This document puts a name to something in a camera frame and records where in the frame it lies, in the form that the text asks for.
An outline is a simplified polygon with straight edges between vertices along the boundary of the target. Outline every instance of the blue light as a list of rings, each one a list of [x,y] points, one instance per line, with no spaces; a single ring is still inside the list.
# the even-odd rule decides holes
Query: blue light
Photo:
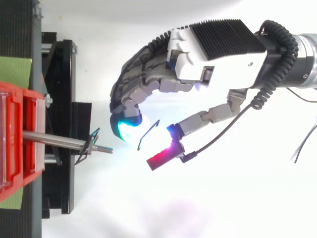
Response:
[[[120,121],[118,129],[122,140],[129,144],[138,145],[141,137],[150,128],[150,122],[146,117],[143,117],[142,123],[138,126],[130,125]]]

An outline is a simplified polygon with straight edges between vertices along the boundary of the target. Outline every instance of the black cable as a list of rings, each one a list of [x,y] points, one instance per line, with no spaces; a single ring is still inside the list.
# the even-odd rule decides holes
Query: black cable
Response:
[[[203,152],[206,150],[208,147],[213,145],[216,141],[218,141],[236,122],[237,120],[248,110],[252,107],[251,104],[249,104],[245,109],[243,109],[233,120],[232,122],[218,135],[216,136],[211,142],[206,144],[204,147],[200,148],[198,151],[194,151],[188,155],[185,155],[182,159],[183,163],[193,159],[196,157],[199,153]]]
[[[307,102],[307,103],[317,103],[317,101],[310,101],[310,100],[307,100],[305,98],[302,98],[301,96],[299,96],[297,93],[295,93],[292,89],[290,88],[286,88],[288,91],[290,91],[292,94],[294,94],[296,97],[302,99],[303,101]]]
[[[277,64],[276,72],[265,82],[264,86],[251,101],[252,108],[256,110],[260,110],[264,106],[270,98],[270,95],[272,95],[280,83],[285,80],[286,75],[292,69],[298,56],[296,40],[285,27],[274,21],[266,20],[260,27],[258,34],[262,34],[262,31],[283,45],[286,48],[286,53]]]
[[[129,67],[134,63],[134,61],[146,50],[148,49],[148,46],[144,46],[142,49],[140,49],[129,61],[129,63],[126,65],[126,67],[121,71],[121,74],[118,78],[118,81],[115,83],[114,89],[113,89],[113,94],[110,102],[110,109],[111,111],[115,109],[115,98],[116,94],[119,88],[120,83],[122,82],[124,74],[129,71]]]
[[[312,134],[312,132],[313,132],[316,128],[317,128],[317,124],[311,129],[311,131],[307,134],[307,136],[306,136],[305,139],[303,140],[303,142],[302,142],[302,144],[301,144],[301,146],[300,146],[300,148],[299,148],[299,150],[298,150],[298,153],[297,153],[297,156],[296,156],[296,160],[295,160],[294,163],[297,162],[298,157],[299,157],[299,154],[301,153],[301,151],[302,151],[302,149],[303,149],[303,147],[304,147],[306,141],[308,140],[308,138],[310,137],[310,135]]]

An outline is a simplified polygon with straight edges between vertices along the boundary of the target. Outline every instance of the white background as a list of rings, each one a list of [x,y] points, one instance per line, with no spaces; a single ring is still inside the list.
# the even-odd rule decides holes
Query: white background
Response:
[[[43,237],[316,238],[317,133],[296,165],[290,159],[315,123],[317,105],[279,89],[263,110],[248,111],[197,158],[186,164],[174,159],[155,172],[109,125],[110,89],[122,65],[154,37],[212,18],[240,18],[253,32],[271,19],[293,34],[317,33],[315,2],[42,0],[43,31],[78,45],[76,100],[93,102],[91,130],[100,127],[99,143],[115,148],[76,166],[75,209],[70,215],[52,211],[43,220]],[[296,91],[317,100],[314,90]],[[155,95],[141,110],[152,122],[169,125],[225,102],[226,93],[224,82],[222,89],[201,94]],[[186,138],[186,151],[200,148],[227,124]]]

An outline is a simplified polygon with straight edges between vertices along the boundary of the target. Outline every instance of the screw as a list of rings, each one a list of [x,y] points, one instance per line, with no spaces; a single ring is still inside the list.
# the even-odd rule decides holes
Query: screw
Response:
[[[77,55],[77,54],[78,54],[78,46],[73,46],[73,48],[72,48],[72,53],[73,53],[74,55]]]
[[[49,108],[52,103],[53,103],[53,98],[51,98],[51,96],[49,94],[45,95],[45,105],[46,105],[46,107]]]
[[[94,145],[92,150],[99,151],[99,152],[105,152],[105,153],[109,153],[109,154],[113,153],[113,148],[100,146],[100,145]]]

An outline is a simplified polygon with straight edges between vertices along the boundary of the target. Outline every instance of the metal rod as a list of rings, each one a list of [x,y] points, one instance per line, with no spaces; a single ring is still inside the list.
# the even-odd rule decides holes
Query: metal rod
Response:
[[[62,136],[50,135],[50,134],[44,134],[44,133],[38,133],[38,132],[31,132],[31,131],[23,131],[23,139],[32,140],[32,141],[43,143],[46,145],[52,145],[52,146],[67,148],[71,150],[78,150],[78,151],[81,151],[86,143],[84,140],[77,140],[77,139],[68,138],[68,137],[62,137]],[[113,153],[112,148],[98,146],[98,145],[93,145],[91,150],[106,152],[110,154]]]
[[[56,157],[54,154],[46,154],[44,157],[45,164],[57,164]]]
[[[42,54],[48,54],[50,52],[51,47],[52,44],[42,44]]]

